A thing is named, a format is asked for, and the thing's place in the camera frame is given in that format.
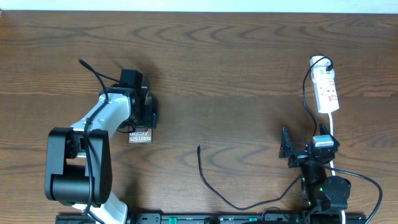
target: robotic arm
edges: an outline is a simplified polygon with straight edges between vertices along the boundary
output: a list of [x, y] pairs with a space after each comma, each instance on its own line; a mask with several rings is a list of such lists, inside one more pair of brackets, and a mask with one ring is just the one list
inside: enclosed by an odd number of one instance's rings
[[[90, 193], [93, 202], [88, 215], [98, 223], [129, 222], [128, 207], [111, 191], [112, 167], [109, 140], [118, 128], [156, 128], [157, 113], [148, 88], [142, 86], [142, 74], [123, 69], [120, 82], [107, 87], [108, 102], [104, 104], [104, 91], [98, 103], [81, 120], [69, 128], [54, 128], [49, 134], [45, 194], [49, 200], [79, 210], [86, 209]], [[88, 119], [93, 113], [92, 121]], [[86, 157], [84, 129], [88, 126], [93, 187], [90, 190], [90, 173], [87, 165], [67, 164], [67, 159]]]

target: wood grain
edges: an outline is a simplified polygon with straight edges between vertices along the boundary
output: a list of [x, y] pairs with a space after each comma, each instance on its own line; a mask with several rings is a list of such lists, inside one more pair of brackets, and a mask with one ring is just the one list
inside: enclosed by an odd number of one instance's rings
[[[198, 144], [208, 181], [241, 207], [278, 197], [299, 174], [277, 158], [280, 132], [288, 127], [297, 147], [310, 139], [301, 82], [316, 54], [335, 62], [335, 166], [378, 181], [384, 200], [373, 223], [397, 223], [397, 28], [395, 15], [6, 11], [0, 223], [53, 223], [76, 212], [45, 198], [44, 172], [49, 131], [97, 101], [100, 85], [79, 57], [115, 78], [121, 68], [140, 70], [159, 102], [153, 144], [112, 138], [113, 191], [143, 209], [208, 213], [237, 211], [202, 184]], [[353, 185], [348, 211], [369, 215], [376, 188], [345, 177]], [[299, 192], [295, 186], [272, 206], [300, 208]]]

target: white backdrop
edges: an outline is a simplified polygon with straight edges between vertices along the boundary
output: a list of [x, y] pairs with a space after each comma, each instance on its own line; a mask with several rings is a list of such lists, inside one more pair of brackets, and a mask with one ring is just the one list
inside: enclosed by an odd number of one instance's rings
[[0, 0], [3, 10], [398, 13], [398, 0]]

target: power strip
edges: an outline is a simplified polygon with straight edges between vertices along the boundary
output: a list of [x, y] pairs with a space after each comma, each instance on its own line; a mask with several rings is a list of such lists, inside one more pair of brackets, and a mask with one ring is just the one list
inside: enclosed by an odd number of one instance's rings
[[[322, 57], [312, 57], [310, 65], [312, 66]], [[330, 64], [331, 61], [324, 58], [316, 63], [311, 71], [311, 79], [315, 89], [315, 98], [317, 99], [319, 113], [331, 113], [339, 108], [335, 86], [335, 71], [333, 69], [330, 71], [326, 70]]]

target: wooden table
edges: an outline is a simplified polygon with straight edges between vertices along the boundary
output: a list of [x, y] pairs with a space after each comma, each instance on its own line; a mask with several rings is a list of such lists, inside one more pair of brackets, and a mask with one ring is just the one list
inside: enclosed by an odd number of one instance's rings
[[[77, 212], [44, 195], [47, 135], [97, 102], [100, 84], [78, 63], [119, 78], [147, 75], [159, 123], [151, 145], [111, 140], [113, 191], [131, 206], [165, 213], [234, 212], [199, 178], [240, 207], [279, 197], [300, 169], [278, 159], [289, 128], [297, 148], [313, 123], [302, 105], [311, 56], [335, 62], [341, 143], [335, 166], [380, 183], [373, 223], [397, 223], [398, 16], [169, 12], [6, 11], [0, 18], [0, 223], [53, 223]], [[107, 85], [112, 81], [105, 80]], [[316, 112], [311, 80], [307, 102]], [[328, 124], [325, 114], [318, 121]], [[352, 183], [349, 212], [369, 215], [378, 192]], [[296, 185], [284, 210], [306, 204]]]

